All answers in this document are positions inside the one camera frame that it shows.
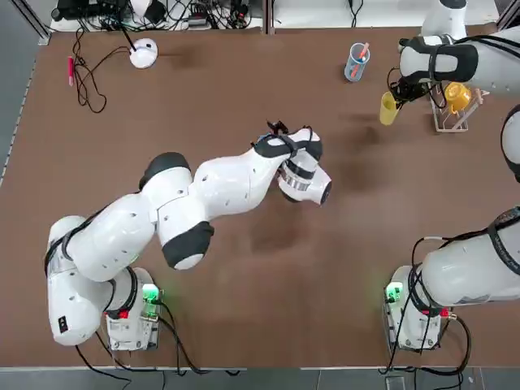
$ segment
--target yellow cup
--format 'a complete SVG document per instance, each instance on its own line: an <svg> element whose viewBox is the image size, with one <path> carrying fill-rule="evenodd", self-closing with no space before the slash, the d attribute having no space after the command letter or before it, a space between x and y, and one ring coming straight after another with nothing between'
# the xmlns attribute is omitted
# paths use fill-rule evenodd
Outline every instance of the yellow cup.
<svg viewBox="0 0 520 390"><path fill-rule="evenodd" d="M444 95L452 114L464 110L471 101L471 91L461 83L450 83L446 87Z"/></svg>
<svg viewBox="0 0 520 390"><path fill-rule="evenodd" d="M396 99L391 92L385 92L381 97L381 109L379 110L379 121L385 126L393 123L399 110L397 109Z"/></svg>

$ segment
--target table surface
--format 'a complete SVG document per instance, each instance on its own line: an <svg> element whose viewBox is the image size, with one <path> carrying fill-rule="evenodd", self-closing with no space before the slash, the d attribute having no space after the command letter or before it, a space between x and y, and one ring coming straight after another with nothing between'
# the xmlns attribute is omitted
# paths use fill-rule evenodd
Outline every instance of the table surface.
<svg viewBox="0 0 520 390"><path fill-rule="evenodd" d="M210 250L193 269L170 269L156 239L134 266L166 290L199 366L384 365L382 289L410 262L413 243L487 226L518 200L500 148L513 99L490 97L464 134L435 134L427 99L406 106L392 127L379 123L397 41L417 32L149 32L160 51L152 68L139 71L118 54L97 70L108 98L99 115L67 85L73 35L54 34L37 57L0 190L0 366L82 366L73 348L53 341L47 320L43 257L54 221L135 191L164 151L181 152L192 168L241 154L267 131L266 119L309 124L322 137L334 183L327 203L292 204L273 188L256 210L212 223ZM355 41L370 42L370 63L361 82L347 84ZM121 44L120 34L87 34L83 55L93 64ZM520 365L520 302L457 313L473 333L470 364ZM456 366L464 338L451 328L441 349L420 361L399 353L396 362ZM82 349L92 364L112 366L95 337ZM158 351L121 359L174 366L174 344L163 331Z"/></svg>

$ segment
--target cable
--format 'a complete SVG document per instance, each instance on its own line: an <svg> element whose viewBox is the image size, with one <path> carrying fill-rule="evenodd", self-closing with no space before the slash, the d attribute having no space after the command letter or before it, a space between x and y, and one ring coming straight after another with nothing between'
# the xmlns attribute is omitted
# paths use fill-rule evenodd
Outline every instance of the cable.
<svg viewBox="0 0 520 390"><path fill-rule="evenodd" d="M359 5L359 8L356 11L354 11L353 0L348 0L349 7L350 7L350 13L352 14L352 23L350 24L351 28L357 27L357 25L358 25L358 13L363 7L363 1L364 0L361 0L361 4Z"/></svg>
<svg viewBox="0 0 520 390"><path fill-rule="evenodd" d="M426 371L439 376L454 376L462 374L462 372L465 370L471 355L471 332L462 318L460 318L459 316L455 316L453 320L461 324L466 334L466 353L464 354L464 358L462 359L460 366L457 367L457 369L450 371L439 371L429 367L421 367L421 371Z"/></svg>
<svg viewBox="0 0 520 390"><path fill-rule="evenodd" d="M445 388L434 388L433 390L449 390L450 388L459 388L459 390L462 389L462 383L464 382L464 375L459 374L458 376L458 383L454 384L453 386L448 386Z"/></svg>
<svg viewBox="0 0 520 390"><path fill-rule="evenodd" d="M415 278L414 280L414 284L412 285L412 288L415 288L415 286L417 285L417 282L418 282L418 278ZM388 362L387 366L385 367L384 370L380 370L378 368L378 372L381 374L381 375L386 375L393 367L393 359L394 357L396 356L396 351L397 351L397 345L399 344L399 335L401 334L401 327L403 325L403 322L404 322L404 319L405 319L405 313L406 313L406 308L408 307L408 304L410 303L410 298L412 297L412 294L408 294L408 297L406 298L406 301L405 301L405 305L403 306L403 310L402 310L402 314L401 314L401 321L399 322L399 327L397 327L397 333L396 333L396 339L394 341L394 344L393 344L393 348L392 348L392 354L390 356L390 361Z"/></svg>
<svg viewBox="0 0 520 390"><path fill-rule="evenodd" d="M113 374L109 374L108 372L103 372L101 370L98 370L97 368L94 368L90 365L89 361L87 360L87 358L83 355L83 353L81 352L80 350L80 347L78 347L77 345L75 345L76 347L76 351L78 353L78 355L80 355L80 358L81 360L83 360L83 363L92 371L94 372L97 372L98 374L101 374L101 375L105 375L105 376L110 376L111 378L113 379L117 379L117 380L124 380L125 382L127 382L127 384L124 385L123 388L126 388L131 382L132 380L131 379L128 379L128 378L123 378L123 377L120 377L120 376L117 376L117 375L113 375Z"/></svg>
<svg viewBox="0 0 520 390"><path fill-rule="evenodd" d="M182 344L182 341L180 341L179 335L177 334L177 330L172 325L170 325L170 323L168 323L168 321L166 321L162 317L159 317L159 322L162 323L171 332L171 334L175 338L175 341L177 342L177 344L180 347L180 352L182 352L182 354L184 355L184 359L186 359L186 362L188 363L189 368L191 368L195 374L199 374L199 375L207 374L209 372L208 370L201 370L192 363L191 359L189 358L188 354L186 353L186 349L184 349L184 345Z"/></svg>
<svg viewBox="0 0 520 390"><path fill-rule="evenodd" d="M98 69L102 63L104 63L107 59L109 59L112 55L118 54L118 53L129 53L130 49L127 46L119 46L113 49L109 54L107 54L105 57L103 57L92 69L90 69L87 66L87 62L85 59L81 56L81 38L85 34L85 27L80 27L76 30L76 42L74 43L72 47L72 53L74 54L73 59L73 72L74 72L74 79L76 82L76 91L77 91L77 97L78 97L78 103L80 103L80 106L88 106L89 109L94 114L99 114L103 110L105 110L106 107L106 95L99 92L98 84L96 83L96 79L94 78L93 73ZM86 75L82 76L80 73L80 69L86 71ZM90 103L89 99L89 91L87 90L87 86L85 85L85 81L91 78L92 84L94 86L94 90L96 91L96 94L102 98L103 103L100 108L95 109L92 104Z"/></svg>

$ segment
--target pen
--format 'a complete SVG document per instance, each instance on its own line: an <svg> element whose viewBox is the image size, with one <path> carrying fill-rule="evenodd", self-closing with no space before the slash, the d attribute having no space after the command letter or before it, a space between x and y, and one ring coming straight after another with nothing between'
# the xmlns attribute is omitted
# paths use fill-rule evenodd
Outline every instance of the pen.
<svg viewBox="0 0 520 390"><path fill-rule="evenodd" d="M74 68L74 62L72 60L72 57L69 56L69 58L68 58L68 84L71 87L74 85L74 78L72 77L73 68Z"/></svg>

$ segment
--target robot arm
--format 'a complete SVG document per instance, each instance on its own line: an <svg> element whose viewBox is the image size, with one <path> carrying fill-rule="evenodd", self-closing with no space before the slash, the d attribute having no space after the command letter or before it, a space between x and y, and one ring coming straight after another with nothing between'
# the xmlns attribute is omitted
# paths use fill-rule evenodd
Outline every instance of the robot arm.
<svg viewBox="0 0 520 390"><path fill-rule="evenodd" d="M155 344L157 323L147 320L142 297L153 280L130 264L155 232L168 265L184 270L208 250L210 221L258 206L278 172L284 196L322 205L332 182L319 166L319 136L311 128L293 134L282 123L273 128L242 155L204 162L193 178L182 154L161 154L146 169L139 193L90 219L71 216L55 223L45 256L54 339L82 343L105 312L112 349L147 349Z"/></svg>
<svg viewBox="0 0 520 390"><path fill-rule="evenodd" d="M401 51L402 81L409 85L431 81L458 81L492 93L520 93L520 43L500 43L501 38L520 42L520 27L489 36L454 41L449 35L414 37ZM479 40L485 39L488 44ZM511 53L492 45L503 46Z"/></svg>
<svg viewBox="0 0 520 390"><path fill-rule="evenodd" d="M400 41L402 77L389 85L399 107L427 94L430 82L456 81L491 93L520 93L520 28L465 37L465 6L466 0L437 0L422 26L422 37ZM505 119L501 146L520 181L520 106ZM399 267L386 287L385 300L394 351L397 345L435 348L442 308L520 298L519 236L520 208L515 208L487 229L454 237L414 269Z"/></svg>

